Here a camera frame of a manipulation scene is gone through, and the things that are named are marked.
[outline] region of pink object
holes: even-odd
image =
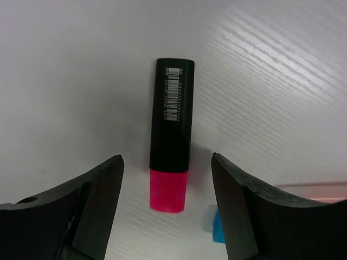
[[[167,173],[150,169],[150,208],[165,213],[184,211],[188,172]]]

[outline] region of white surface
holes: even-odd
[[[212,151],[271,184],[347,181],[345,1],[2,0],[0,203],[122,154],[106,259],[227,259]],[[196,62],[187,210],[148,208],[155,59]]]

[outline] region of barcode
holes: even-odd
[[[179,76],[182,70],[179,68],[166,68],[168,79],[165,84],[164,119],[167,121],[179,121],[181,112],[181,84]]]

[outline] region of cylindrical object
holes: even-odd
[[[193,108],[194,61],[157,60],[150,155],[150,208],[184,210]]]

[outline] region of screw hole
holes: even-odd
[[[18,204],[20,204],[20,203],[34,202],[35,200],[37,200],[36,197],[29,197],[29,198],[22,199],[20,202],[18,202]]]

